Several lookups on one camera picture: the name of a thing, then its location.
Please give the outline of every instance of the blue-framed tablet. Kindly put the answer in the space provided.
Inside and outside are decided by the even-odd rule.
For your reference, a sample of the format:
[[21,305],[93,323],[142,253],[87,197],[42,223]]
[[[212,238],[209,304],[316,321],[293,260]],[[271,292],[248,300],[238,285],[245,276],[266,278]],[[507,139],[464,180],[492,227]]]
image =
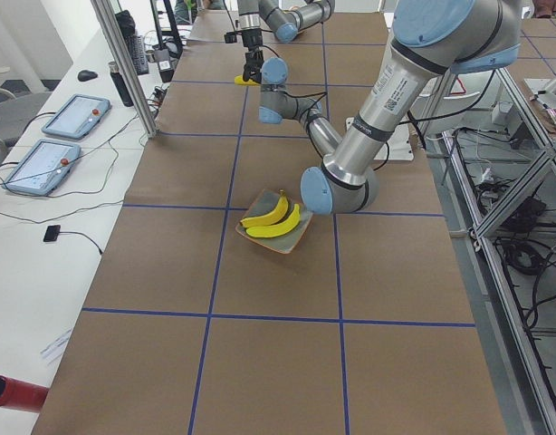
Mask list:
[[47,195],[61,183],[80,154],[81,147],[75,143],[40,139],[8,175],[3,189]]
[[106,98],[75,94],[41,131],[52,136],[81,139],[101,121],[110,107],[111,103]]

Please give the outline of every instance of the banana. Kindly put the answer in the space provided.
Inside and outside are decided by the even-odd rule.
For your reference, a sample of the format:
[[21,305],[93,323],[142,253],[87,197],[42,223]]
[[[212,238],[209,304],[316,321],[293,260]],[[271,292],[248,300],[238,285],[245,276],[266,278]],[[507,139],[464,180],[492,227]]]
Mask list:
[[279,224],[266,225],[261,227],[249,227],[246,233],[250,237],[255,238],[272,238],[283,236],[290,233],[300,223],[300,205],[294,204],[292,213]]
[[245,217],[240,221],[240,223],[244,228],[272,225],[279,222],[280,219],[286,216],[287,212],[288,198],[286,197],[284,191],[280,190],[280,198],[278,199],[276,207],[274,207],[272,211],[261,216]]

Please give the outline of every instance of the yellow object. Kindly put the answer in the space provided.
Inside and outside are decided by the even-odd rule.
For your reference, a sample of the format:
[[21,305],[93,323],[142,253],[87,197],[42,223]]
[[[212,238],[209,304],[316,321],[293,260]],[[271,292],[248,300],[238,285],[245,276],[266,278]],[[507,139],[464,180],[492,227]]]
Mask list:
[[246,234],[255,238],[272,238],[290,233],[300,223],[300,205],[294,204],[294,209],[288,217],[279,224],[262,227],[249,227]]
[[240,84],[242,86],[260,86],[260,83],[257,83],[252,79],[245,82],[244,78],[241,75],[236,75],[236,77],[234,78],[234,84]]
[[272,211],[269,211],[265,215],[252,216],[243,218],[240,223],[242,227],[261,227],[266,225],[272,225],[279,222],[288,213],[288,198],[283,190],[280,190],[280,197],[278,202]]

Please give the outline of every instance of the red cylinder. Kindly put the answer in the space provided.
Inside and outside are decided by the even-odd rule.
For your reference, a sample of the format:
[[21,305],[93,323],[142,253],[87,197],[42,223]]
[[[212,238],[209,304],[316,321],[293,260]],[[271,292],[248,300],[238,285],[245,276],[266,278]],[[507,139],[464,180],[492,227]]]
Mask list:
[[49,389],[0,376],[0,406],[10,410],[40,412]]

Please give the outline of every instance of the table surface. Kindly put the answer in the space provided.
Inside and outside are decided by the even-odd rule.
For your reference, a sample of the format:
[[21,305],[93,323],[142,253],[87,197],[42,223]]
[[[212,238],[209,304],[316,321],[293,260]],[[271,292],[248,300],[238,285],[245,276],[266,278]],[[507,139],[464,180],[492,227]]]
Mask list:
[[[27,198],[13,195],[0,187],[0,212],[35,221],[27,223],[0,216],[0,374],[49,386],[60,359],[47,363],[40,355],[49,343],[73,328],[101,256],[89,240],[81,236],[60,235],[55,243],[43,242],[50,224],[60,224],[62,231],[80,231],[105,247],[120,212],[120,204],[94,208],[103,203],[123,200],[143,152],[147,138],[139,120],[108,144],[100,146],[136,116],[133,108],[122,105],[109,76],[107,62],[112,60],[109,47],[99,31],[83,54],[75,61],[41,112],[57,111],[75,93],[108,98],[111,109],[102,122],[78,143],[82,154],[89,153],[72,169],[67,179],[51,196],[72,193],[62,198]],[[93,70],[97,79],[78,82],[77,72]],[[150,96],[161,85],[157,68],[139,77]],[[6,161],[19,161],[40,138],[48,118],[34,121]],[[5,177],[10,169],[3,168]],[[0,409],[0,434],[29,433],[36,415]]]
[[[262,189],[300,200],[319,159],[296,122],[257,121],[229,27],[196,22],[33,434],[505,433],[423,153],[290,255],[237,234]],[[387,28],[335,14],[264,40],[343,131]]]

